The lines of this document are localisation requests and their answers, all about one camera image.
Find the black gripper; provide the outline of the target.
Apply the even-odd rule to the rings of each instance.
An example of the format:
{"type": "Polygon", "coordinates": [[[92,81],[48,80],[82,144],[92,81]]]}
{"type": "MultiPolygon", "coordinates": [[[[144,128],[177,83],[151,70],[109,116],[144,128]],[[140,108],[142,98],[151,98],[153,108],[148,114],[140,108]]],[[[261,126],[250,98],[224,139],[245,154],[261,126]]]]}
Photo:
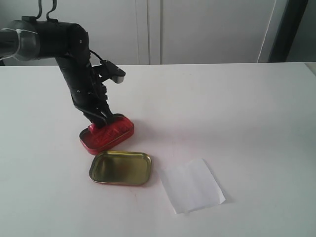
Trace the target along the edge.
{"type": "Polygon", "coordinates": [[[99,81],[72,81],[74,106],[98,129],[113,122],[114,114],[107,103],[107,89],[99,81]]]}

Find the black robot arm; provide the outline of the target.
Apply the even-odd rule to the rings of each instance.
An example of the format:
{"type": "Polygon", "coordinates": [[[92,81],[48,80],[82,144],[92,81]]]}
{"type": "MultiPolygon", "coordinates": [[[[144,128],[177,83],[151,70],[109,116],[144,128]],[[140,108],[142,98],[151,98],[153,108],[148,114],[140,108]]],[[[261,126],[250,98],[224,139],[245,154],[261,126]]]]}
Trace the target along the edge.
{"type": "Polygon", "coordinates": [[[19,61],[54,58],[69,88],[74,106],[102,128],[114,121],[107,103],[107,90],[99,69],[92,66],[88,32],[77,23],[58,20],[37,21],[23,16],[0,31],[0,57],[19,61]]]}

